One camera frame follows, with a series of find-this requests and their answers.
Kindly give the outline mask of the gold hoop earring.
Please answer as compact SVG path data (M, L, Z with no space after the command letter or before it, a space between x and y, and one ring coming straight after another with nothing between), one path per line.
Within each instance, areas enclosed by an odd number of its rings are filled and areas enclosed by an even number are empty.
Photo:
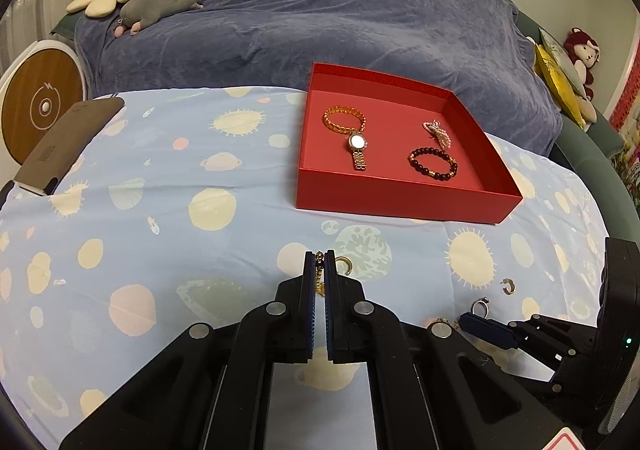
M351 275L352 270L354 270L354 265L347 256L336 256L335 265L336 269L340 270L344 275Z
M506 293L506 295L511 296L515 293L516 286L512 279L506 277L501 281L502 290Z

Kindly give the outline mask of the pink pearl hair clip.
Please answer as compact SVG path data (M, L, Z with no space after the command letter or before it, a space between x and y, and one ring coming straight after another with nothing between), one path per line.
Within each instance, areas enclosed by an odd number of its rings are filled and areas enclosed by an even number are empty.
M423 128L435 138L439 147L443 151L448 151L451 147L451 139L448 132L442 128L442 125L437 119L434 121L424 121Z

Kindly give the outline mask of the light blue planet sheet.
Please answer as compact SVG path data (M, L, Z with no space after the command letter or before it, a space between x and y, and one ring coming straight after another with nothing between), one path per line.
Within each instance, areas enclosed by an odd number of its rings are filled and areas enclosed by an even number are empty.
M495 139L523 200L498 225L298 210L306 95L288 88L129 92L51 196L1 210L1 381L56 448L194 322L238 322L303 270L354 265L402 321L535 313L593 324L608 233L582 180ZM511 296L502 290L508 277Z

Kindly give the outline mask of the red jewelry tray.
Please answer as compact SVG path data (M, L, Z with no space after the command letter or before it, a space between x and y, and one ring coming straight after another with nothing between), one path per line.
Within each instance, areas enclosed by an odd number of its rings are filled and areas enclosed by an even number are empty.
M443 151L422 126L437 119ZM367 169L347 140L361 133ZM307 92L295 205L338 213L502 222L522 201L488 136L449 90L356 67L314 64Z

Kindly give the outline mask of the red monkey plush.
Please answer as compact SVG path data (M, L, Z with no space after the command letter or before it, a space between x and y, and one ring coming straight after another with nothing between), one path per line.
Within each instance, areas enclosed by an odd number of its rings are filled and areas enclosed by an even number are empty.
M591 101L593 98L591 69L600 60L600 46L582 28L573 27L564 41L564 48L582 82L585 98Z

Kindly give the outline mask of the brown flat case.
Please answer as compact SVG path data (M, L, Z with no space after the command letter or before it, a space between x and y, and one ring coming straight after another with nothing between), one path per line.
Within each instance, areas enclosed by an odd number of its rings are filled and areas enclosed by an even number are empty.
M85 147L124 107L119 96L75 103L35 146L13 182L37 195L52 195Z

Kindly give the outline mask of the blue grey velvet blanket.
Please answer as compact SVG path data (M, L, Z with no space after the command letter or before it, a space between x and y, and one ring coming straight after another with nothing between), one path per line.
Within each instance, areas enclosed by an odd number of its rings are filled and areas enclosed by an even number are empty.
M203 0L137 35L116 17L78 20L75 49L92 95L168 88L306 89L316 63L454 92L485 131L547 155L559 109L510 0Z

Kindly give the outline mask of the white round wooden table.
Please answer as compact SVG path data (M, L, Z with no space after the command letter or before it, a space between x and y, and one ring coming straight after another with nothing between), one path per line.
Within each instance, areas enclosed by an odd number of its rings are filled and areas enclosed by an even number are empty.
M33 42L1 76L1 155L22 165L86 94L85 75L70 46L52 39Z

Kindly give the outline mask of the grey green pillow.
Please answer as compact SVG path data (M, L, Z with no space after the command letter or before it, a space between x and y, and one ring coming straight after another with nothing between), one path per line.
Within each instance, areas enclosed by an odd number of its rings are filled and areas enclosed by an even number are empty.
M582 78L579 77L574 63L570 61L570 57L564 49L564 46L544 30L544 28L539 28L539 34L544 50L546 50L555 63L559 65L559 68L564 72L565 77L570 82L574 91L585 98L587 95Z

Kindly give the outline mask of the gold wrist watch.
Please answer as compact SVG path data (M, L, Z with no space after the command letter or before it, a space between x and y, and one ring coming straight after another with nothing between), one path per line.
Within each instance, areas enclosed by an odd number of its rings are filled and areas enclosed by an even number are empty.
M364 151L368 146L366 138L359 132L352 133L347 140L349 150L352 152L352 162L354 168L358 171L364 171L367 169L366 158L364 158Z

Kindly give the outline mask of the green sofa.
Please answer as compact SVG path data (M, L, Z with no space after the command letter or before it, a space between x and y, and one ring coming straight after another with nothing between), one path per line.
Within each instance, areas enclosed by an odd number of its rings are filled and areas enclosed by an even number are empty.
M608 235L638 242L636 205L612 164L613 155L622 150L622 139L602 115L587 131L580 129L556 107L542 79L532 77L534 93L512 105L513 123L499 129L519 147L574 171L596 201Z

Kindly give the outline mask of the grey plush toy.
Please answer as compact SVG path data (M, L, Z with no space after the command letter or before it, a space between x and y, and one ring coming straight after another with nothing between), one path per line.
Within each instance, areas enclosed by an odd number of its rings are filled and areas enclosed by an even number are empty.
M119 12L114 36L131 35L154 25L164 17L183 11L201 9L204 0L129 0Z

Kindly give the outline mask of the gold yellow pillow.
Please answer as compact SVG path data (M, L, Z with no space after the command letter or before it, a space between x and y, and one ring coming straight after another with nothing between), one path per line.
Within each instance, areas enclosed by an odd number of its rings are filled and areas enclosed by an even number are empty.
M546 83L554 102L580 129L584 129L586 122L580 113L577 96L564 72L540 44L536 44L535 54L536 72Z

